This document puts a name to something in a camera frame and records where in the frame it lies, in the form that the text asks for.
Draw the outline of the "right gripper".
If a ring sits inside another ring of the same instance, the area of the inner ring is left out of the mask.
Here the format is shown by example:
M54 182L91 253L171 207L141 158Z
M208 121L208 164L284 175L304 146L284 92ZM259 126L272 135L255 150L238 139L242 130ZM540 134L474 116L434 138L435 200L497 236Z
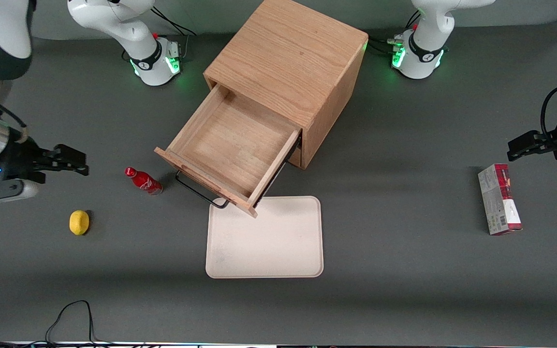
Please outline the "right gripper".
M40 148L31 137L22 143L10 141L0 154L1 180L28 180L45 184L46 171L69 171L89 175L86 154L67 145L56 145L55 161L47 156L48 150Z

